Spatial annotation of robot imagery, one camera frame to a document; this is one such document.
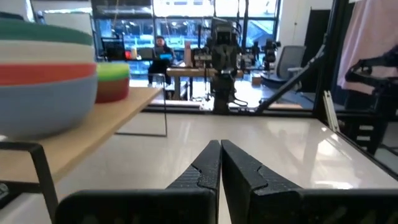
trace pink cloth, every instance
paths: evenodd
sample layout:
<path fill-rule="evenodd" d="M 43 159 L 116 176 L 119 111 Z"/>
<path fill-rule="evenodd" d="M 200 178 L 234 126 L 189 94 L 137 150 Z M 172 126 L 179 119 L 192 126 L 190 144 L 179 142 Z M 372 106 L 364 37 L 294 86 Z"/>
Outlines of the pink cloth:
<path fill-rule="evenodd" d="M 398 0 L 362 0 L 355 4 L 341 54 L 337 84 L 371 94 L 373 87 L 345 81 L 359 59 L 378 57 L 398 44 Z M 398 76 L 396 68 L 374 67 L 376 77 Z"/>

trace white tabletop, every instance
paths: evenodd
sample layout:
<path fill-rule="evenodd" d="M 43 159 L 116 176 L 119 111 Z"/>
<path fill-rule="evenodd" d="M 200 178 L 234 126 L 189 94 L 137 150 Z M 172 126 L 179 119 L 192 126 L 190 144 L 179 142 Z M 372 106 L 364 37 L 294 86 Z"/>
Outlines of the white tabletop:
<path fill-rule="evenodd" d="M 162 114 L 139 114 L 122 131 L 162 133 Z M 212 139 L 229 139 L 303 188 L 397 188 L 398 182 L 314 119 L 168 114 L 168 138 L 113 136 L 57 183 L 82 189 L 164 189 Z M 223 190 L 220 224 L 230 224 Z M 0 210 L 0 223 L 49 223 L 41 195 Z"/>

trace blue bowl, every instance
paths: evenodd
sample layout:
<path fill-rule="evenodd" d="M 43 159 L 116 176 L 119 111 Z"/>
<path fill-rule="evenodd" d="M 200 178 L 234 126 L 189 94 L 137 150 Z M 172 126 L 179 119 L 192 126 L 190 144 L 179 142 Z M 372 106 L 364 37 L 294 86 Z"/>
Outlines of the blue bowl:
<path fill-rule="evenodd" d="M 0 86 L 0 135 L 38 139 L 77 126 L 93 109 L 97 75 L 39 85 Z"/>

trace bowl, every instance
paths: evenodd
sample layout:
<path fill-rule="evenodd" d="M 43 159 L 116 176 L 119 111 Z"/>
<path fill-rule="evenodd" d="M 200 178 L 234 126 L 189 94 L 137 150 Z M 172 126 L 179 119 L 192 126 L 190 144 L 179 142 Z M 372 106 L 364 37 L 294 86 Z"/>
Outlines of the bowl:
<path fill-rule="evenodd" d="M 0 19 L 0 86 L 53 83 L 95 73 L 93 38 L 65 27 Z"/>
<path fill-rule="evenodd" d="M 96 74 L 36 85 L 0 86 L 0 135 L 40 139 L 79 125 L 93 109 Z"/>
<path fill-rule="evenodd" d="M 122 100 L 129 94 L 130 68 L 126 63 L 99 63 L 96 103 Z"/>
<path fill-rule="evenodd" d="M 95 63 L 50 65 L 1 65 L 0 86 L 53 83 L 90 77 Z"/>

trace person sitting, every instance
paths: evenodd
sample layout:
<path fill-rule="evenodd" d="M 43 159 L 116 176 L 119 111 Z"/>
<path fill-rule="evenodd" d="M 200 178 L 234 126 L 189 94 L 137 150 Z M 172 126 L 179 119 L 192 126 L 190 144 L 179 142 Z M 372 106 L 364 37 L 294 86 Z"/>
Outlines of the person sitting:
<path fill-rule="evenodd" d="M 170 54 L 170 58 L 161 59 L 160 55 L 162 54 Z M 166 84 L 170 85 L 172 83 L 172 79 L 166 74 L 167 68 L 171 66 L 173 61 L 175 60 L 175 54 L 173 49 L 167 46 L 164 37 L 157 36 L 156 37 L 156 48 L 155 48 L 155 60 L 148 68 L 148 73 L 162 73 L 165 75 Z M 149 85 L 152 85 L 154 77 L 149 75 L 148 81 Z"/>

